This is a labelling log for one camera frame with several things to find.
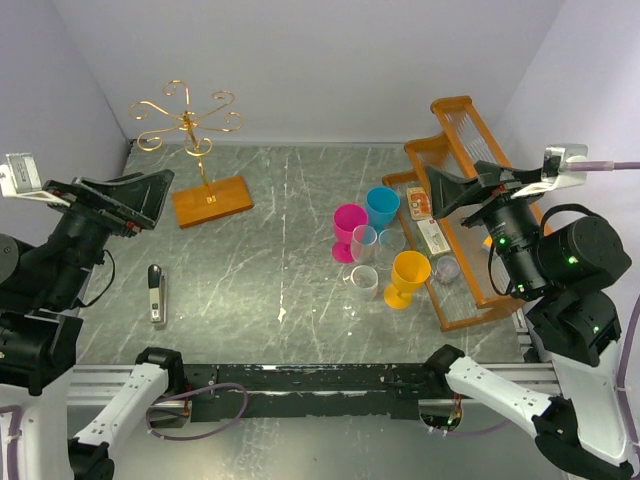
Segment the patterned clear wine glass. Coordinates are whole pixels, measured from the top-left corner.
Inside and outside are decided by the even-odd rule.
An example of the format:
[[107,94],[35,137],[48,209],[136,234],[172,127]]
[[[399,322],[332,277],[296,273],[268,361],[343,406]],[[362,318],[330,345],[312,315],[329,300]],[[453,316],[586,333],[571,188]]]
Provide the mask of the patterned clear wine glass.
[[406,237],[401,230],[384,229],[378,236],[375,264],[381,270],[390,270],[395,257],[405,249]]

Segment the yellow wine glass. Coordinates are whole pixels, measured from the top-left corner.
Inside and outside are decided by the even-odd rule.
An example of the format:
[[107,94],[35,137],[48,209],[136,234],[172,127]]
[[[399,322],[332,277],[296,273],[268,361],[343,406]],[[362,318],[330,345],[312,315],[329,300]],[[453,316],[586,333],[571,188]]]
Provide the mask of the yellow wine glass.
[[393,262],[391,283],[384,290],[385,303],[397,310],[411,305],[413,293],[431,274],[431,264],[422,253],[407,250],[399,253]]

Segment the blue wine glass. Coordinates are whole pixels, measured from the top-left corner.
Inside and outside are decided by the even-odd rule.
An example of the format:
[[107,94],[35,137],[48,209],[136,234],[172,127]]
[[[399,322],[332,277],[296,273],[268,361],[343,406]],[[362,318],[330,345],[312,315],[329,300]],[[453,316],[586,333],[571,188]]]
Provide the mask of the blue wine glass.
[[371,189],[365,200],[368,224],[380,233],[393,221],[400,205],[400,197],[394,190],[385,186]]

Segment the pink wine glass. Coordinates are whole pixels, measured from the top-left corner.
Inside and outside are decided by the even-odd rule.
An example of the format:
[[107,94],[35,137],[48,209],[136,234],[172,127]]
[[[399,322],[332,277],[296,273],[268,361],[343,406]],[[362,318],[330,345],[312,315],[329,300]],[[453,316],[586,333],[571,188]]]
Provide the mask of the pink wine glass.
[[332,255],[336,261],[342,264],[353,261],[351,254],[353,232],[357,227],[367,225],[368,221],[366,210],[358,204],[344,204],[336,209],[333,216],[336,243],[332,247]]

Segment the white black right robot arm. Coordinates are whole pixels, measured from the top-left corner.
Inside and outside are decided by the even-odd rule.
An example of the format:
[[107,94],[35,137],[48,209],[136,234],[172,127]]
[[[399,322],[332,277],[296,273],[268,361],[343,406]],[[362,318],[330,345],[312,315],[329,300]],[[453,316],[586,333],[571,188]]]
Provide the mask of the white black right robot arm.
[[630,256],[611,224],[577,203],[567,205],[574,221],[546,233],[546,219],[531,210],[543,194],[540,171],[485,161],[476,167],[471,179],[427,168],[433,215],[473,208],[464,225],[488,230],[509,277],[507,293],[529,304],[526,317],[551,355],[561,391],[524,388],[450,345],[425,362],[426,390],[439,398],[458,393],[498,412],[567,473],[636,477],[639,455],[614,384],[621,324],[607,294],[631,267]]

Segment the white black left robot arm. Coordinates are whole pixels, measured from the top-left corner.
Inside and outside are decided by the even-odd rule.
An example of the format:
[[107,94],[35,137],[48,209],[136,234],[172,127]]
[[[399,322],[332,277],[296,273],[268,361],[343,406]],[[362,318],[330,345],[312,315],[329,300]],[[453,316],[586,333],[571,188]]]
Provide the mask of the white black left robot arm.
[[67,401],[83,322],[81,290],[110,259],[111,236],[153,229],[173,180],[170,170],[110,181],[50,180],[36,199],[61,213],[47,241],[1,239],[1,475],[5,479],[110,479],[119,445],[151,405],[187,385],[180,353],[149,347],[125,385],[75,435]]

